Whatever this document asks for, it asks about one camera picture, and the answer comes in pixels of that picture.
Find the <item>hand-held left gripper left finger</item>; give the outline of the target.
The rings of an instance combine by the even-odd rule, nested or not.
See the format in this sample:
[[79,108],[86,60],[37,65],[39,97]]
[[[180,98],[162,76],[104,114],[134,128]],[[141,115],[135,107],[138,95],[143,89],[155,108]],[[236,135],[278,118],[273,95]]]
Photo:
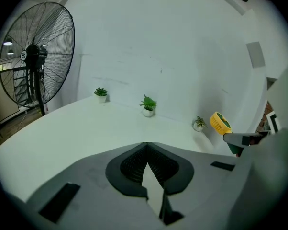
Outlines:
[[107,164],[131,144],[82,158],[41,185],[26,204],[39,212],[67,183],[79,190],[56,223],[61,230],[159,230],[163,223],[144,197],[123,195],[106,178]]

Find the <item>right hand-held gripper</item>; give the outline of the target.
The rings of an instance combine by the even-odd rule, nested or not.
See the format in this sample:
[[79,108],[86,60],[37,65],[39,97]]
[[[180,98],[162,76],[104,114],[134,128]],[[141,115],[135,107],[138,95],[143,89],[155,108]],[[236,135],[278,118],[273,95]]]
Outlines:
[[227,144],[240,148],[258,144],[243,153],[251,167],[226,230],[288,230],[288,68],[268,90],[268,99],[279,131],[223,135]]

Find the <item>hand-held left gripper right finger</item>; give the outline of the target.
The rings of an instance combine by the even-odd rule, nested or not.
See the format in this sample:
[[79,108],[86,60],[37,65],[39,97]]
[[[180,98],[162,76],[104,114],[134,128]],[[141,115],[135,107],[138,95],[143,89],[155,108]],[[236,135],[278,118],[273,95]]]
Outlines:
[[236,230],[234,157],[147,144],[147,230]]

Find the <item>small yellow handheld fan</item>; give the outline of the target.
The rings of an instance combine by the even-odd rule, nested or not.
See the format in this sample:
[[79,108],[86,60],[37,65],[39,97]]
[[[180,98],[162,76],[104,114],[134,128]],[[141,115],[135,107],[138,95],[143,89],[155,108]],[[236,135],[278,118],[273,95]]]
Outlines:
[[[215,112],[210,117],[210,125],[213,127],[213,129],[221,136],[223,136],[223,140],[225,135],[232,134],[232,128],[229,122],[226,120],[226,118],[220,114],[219,112]],[[243,148],[238,147],[236,145],[233,145],[231,143],[228,143],[226,141],[230,151],[232,154],[234,154],[237,158],[241,156],[241,153],[243,151]]]

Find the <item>striped leaf potted plant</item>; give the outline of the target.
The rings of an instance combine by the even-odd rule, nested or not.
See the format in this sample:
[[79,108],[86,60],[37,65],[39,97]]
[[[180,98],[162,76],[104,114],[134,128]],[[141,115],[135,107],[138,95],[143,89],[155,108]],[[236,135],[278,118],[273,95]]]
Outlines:
[[195,131],[201,132],[204,128],[207,127],[207,125],[202,117],[196,116],[193,121],[192,127]]

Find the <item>white table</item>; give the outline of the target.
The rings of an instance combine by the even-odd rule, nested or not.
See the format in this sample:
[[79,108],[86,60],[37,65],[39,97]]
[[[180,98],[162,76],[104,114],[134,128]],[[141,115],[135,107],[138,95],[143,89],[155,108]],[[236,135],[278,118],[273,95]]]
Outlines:
[[148,118],[140,109],[89,97],[46,114],[0,145],[0,183],[26,201],[72,163],[140,142],[231,156],[223,142],[213,145],[191,124],[159,115]]

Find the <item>small succulent potted plant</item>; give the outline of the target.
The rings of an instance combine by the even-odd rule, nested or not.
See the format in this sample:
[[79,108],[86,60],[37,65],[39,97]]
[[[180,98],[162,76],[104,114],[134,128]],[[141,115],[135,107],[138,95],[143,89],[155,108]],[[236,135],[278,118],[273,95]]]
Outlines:
[[105,103],[106,102],[107,94],[108,94],[106,89],[98,87],[94,91],[94,94],[96,95],[99,103]]

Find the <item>bright green leafy potted plant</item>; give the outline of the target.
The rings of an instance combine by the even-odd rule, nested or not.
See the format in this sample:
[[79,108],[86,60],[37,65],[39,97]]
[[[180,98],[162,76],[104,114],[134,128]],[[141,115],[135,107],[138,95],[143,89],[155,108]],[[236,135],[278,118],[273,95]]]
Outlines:
[[141,101],[140,106],[143,107],[143,116],[152,117],[155,113],[157,102],[152,100],[150,97],[144,95],[144,99]]

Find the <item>grey wall panel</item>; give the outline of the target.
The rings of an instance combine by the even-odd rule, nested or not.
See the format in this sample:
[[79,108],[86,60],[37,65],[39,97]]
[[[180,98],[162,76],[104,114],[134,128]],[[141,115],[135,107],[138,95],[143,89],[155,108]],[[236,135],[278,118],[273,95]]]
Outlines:
[[263,55],[263,51],[259,42],[251,42],[246,44],[252,67],[260,68],[265,67],[265,59]]

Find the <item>large black pedestal fan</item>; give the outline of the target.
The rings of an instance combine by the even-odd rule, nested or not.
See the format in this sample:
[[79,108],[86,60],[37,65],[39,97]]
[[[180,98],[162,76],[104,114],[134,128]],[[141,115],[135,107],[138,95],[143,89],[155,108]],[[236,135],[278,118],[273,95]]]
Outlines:
[[1,45],[0,81],[8,97],[25,108],[44,106],[63,86],[70,71],[75,27],[71,13],[57,2],[43,2],[23,12],[10,26]]

